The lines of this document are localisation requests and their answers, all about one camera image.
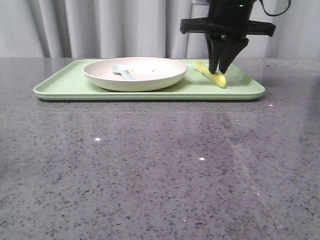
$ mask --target granite surface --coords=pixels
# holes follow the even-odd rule
[[[44,101],[0,58],[1,240],[319,240],[320,59],[237,59],[253,101]]]

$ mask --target black robotic arm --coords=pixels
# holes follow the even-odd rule
[[[211,0],[207,17],[182,19],[180,31],[204,33],[209,57],[209,71],[219,70],[224,74],[236,56],[248,45],[247,35],[273,36],[276,26],[269,22],[249,20],[257,0]],[[263,0],[259,0],[264,12],[269,16],[279,14],[266,11]]]

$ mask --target white plate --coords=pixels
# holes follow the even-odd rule
[[[123,80],[113,73],[113,66],[127,67],[134,80]],[[93,84],[109,90],[122,92],[144,92],[169,87],[179,82],[187,72],[181,61],[158,57],[123,57],[91,63],[83,73]]]

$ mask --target curtain fold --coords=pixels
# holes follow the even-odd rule
[[[203,34],[181,19],[206,17],[195,0],[0,0],[0,57],[207,58]],[[287,0],[269,0],[271,13]],[[278,17],[259,3],[251,19],[276,24],[273,37],[248,36],[239,57],[320,57],[320,1],[296,0]]]

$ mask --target yellow object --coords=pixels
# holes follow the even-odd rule
[[[196,60],[193,62],[195,69],[205,75],[207,78],[214,81],[220,88],[224,88],[227,84],[226,77],[220,73],[211,74],[208,68],[205,67],[204,61]]]

